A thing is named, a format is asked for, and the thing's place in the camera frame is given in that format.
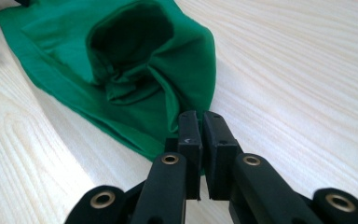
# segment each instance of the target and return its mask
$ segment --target light wood surface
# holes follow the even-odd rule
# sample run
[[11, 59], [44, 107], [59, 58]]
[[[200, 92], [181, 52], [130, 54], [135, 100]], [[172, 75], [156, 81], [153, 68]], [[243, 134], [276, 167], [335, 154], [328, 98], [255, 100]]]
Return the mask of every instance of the light wood surface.
[[[358, 1], [176, 1], [213, 32], [211, 110], [297, 192], [358, 198]], [[7, 7], [0, 1], [0, 8]], [[0, 223], [63, 223], [81, 196], [128, 190], [151, 163], [37, 89], [0, 30]], [[226, 202], [186, 223], [232, 223]]]

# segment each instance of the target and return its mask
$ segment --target black object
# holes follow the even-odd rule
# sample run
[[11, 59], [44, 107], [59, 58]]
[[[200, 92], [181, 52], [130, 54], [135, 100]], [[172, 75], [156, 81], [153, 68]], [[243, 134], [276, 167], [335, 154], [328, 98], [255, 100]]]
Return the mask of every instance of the black object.
[[[235, 224], [358, 223], [356, 198], [338, 189], [319, 189], [313, 200], [295, 193], [267, 160], [242, 153], [220, 115], [205, 112], [200, 134], [196, 112], [187, 111], [179, 116], [179, 129], [179, 138], [167, 139], [145, 182], [126, 193], [108, 186], [92, 189], [66, 223], [184, 223], [186, 199], [200, 199], [201, 167], [210, 197], [229, 201]], [[115, 194], [113, 202], [109, 192]]]
[[14, 1], [20, 3], [24, 7], [30, 6], [30, 2], [31, 2], [31, 0], [14, 0]]
[[205, 175], [209, 197], [229, 200], [232, 181], [232, 164], [240, 151], [237, 140], [222, 116], [205, 112], [202, 134], [205, 141]]

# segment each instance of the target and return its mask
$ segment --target green fabric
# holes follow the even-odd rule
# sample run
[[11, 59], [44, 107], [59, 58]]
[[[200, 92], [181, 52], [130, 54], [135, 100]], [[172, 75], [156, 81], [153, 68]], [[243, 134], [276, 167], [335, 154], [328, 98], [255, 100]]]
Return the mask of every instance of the green fabric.
[[37, 87], [149, 160], [212, 101], [213, 36], [173, 0], [34, 0], [0, 25]]

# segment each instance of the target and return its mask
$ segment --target screw hole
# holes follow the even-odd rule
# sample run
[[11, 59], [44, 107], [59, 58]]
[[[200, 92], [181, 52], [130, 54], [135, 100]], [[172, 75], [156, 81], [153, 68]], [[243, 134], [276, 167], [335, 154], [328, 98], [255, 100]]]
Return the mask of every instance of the screw hole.
[[257, 166], [257, 165], [260, 165], [261, 163], [261, 160], [254, 157], [254, 156], [245, 156], [243, 158], [243, 161], [248, 164], [248, 165], [253, 165], [253, 166]]
[[102, 191], [91, 198], [89, 204], [91, 207], [101, 209], [109, 206], [115, 201], [116, 195], [110, 190]]
[[331, 193], [327, 194], [325, 199], [330, 203], [330, 205], [343, 212], [350, 213], [356, 210], [356, 206], [354, 206], [350, 200], [341, 195]]
[[168, 165], [176, 164], [177, 162], [179, 162], [179, 158], [174, 155], [164, 156], [161, 160], [162, 160], [162, 162], [164, 162], [165, 164], [168, 164]]

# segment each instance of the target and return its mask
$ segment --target fabric fold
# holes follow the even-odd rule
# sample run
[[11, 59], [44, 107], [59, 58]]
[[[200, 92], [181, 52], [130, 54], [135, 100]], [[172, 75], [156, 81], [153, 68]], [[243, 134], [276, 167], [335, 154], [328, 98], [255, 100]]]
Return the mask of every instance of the fabric fold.
[[211, 104], [213, 36], [171, 0], [34, 0], [0, 25], [38, 88], [149, 160]]

